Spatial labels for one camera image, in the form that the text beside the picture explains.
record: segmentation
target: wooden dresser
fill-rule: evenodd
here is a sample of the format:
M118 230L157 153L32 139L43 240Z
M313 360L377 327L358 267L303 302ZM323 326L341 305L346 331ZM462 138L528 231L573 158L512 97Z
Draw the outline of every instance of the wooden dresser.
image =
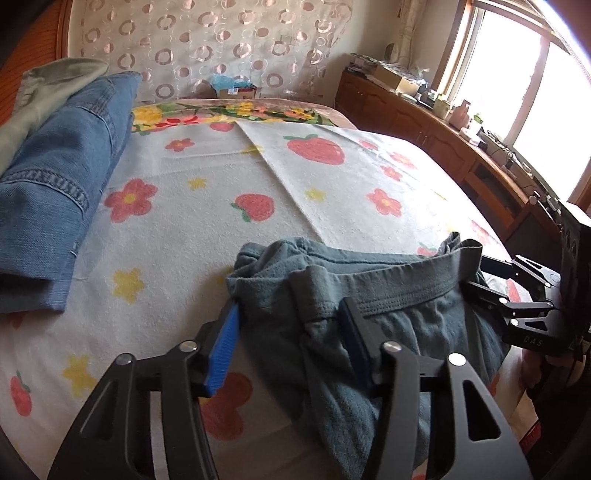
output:
M460 185L503 242L530 213L557 239L558 230L543 209L530 205L486 153L427 109L348 72L341 77L335 108L361 130L403 138L424 150Z

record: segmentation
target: yellow flower print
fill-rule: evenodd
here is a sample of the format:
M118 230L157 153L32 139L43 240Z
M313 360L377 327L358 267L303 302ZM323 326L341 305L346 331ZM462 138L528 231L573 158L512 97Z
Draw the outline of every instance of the yellow flower print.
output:
M263 153L265 150L260 145L251 145L250 147L246 147L241 153Z
M191 190L204 189L207 187L207 179L204 179L203 177L196 177L192 180L189 180L188 184Z
M290 110L287 110L285 112L285 114L287 116L292 117L292 118L301 118L303 120L310 120L310 119L314 118L313 115L310 115L303 108L292 108Z
M88 355L68 355L68 367L61 376L71 383L74 398L82 398L86 390L92 390L96 386L96 378L87 371Z
M234 271L234 267L224 267L220 275L216 278L217 284L224 286L226 284L226 277Z
M162 121L162 110L155 105L139 106L132 110L134 123L141 125L153 125Z
M324 202L326 200L326 192L323 192L322 190L312 188L306 190L304 194L308 200L314 200L316 202Z
M211 124L214 122L233 122L234 120L228 117L227 115L214 115L208 116L206 118L200 118L200 124Z
M113 295L125 299L127 303L135 303L138 293L145 288L144 282L139 279L139 274L139 268L133 268L128 272L116 270L113 275L113 281L116 284Z

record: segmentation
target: green cloth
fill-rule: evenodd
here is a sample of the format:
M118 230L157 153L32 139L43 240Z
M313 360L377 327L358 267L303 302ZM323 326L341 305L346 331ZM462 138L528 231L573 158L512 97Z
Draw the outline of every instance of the green cloth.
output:
M0 175L27 137L69 97L105 74L107 68L102 60L66 58L25 72L12 117L0 127Z
M384 341L444 359L464 355L485 384L509 346L487 310L467 304L459 283L486 284L482 245L451 234L434 257L337 250L304 238L240 250L228 289L242 307L241 338L262 376L301 427L319 434L348 480L361 478L379 403L358 386L336 311L353 297ZM427 457L430 397L421 394L415 466Z

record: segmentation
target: floral blanket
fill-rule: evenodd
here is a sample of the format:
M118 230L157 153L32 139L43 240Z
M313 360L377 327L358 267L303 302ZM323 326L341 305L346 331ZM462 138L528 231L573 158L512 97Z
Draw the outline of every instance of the floral blanket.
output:
M176 125L198 125L217 122L297 122L312 125L335 124L313 109L271 107L257 102L228 102L225 105L192 105L182 101L139 106L133 109L133 132L148 135L150 132Z
M433 255L458 231L486 254L508 258L459 186L409 142L313 125L324 119L305 110L282 113L295 123L268 122L278 117L246 103L209 112L180 103L135 110L138 134L79 251L66 311L0 322L2 428L41 479L119 353L161 355L217 318L228 298L225 277L246 242L306 236L354 251ZM236 122L254 114L269 118ZM521 294L512 282L490 285L513 300ZM523 392L520 359L512 349L489 387L506 415ZM335 477L240 342L224 386L200 404L221 478ZM152 444L161 445L158 422L152 426ZM167 478L162 449L154 463L157 478Z

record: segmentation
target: cardboard box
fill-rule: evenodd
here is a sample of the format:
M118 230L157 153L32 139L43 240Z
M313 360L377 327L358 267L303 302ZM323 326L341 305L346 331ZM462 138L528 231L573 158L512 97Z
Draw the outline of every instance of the cardboard box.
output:
M218 98L230 100L248 100L256 97L257 88L254 85L245 88L226 88L220 90Z
M382 64L378 65L378 68L375 69L374 77L390 88L396 89L401 93L406 93L411 97L414 97L418 92L418 85L416 83L401 77L398 73L393 72Z
M356 53L352 53L351 57L351 63L359 67L364 73L367 73L369 75L373 75L375 69L378 67L378 61L373 59L372 57L358 55Z

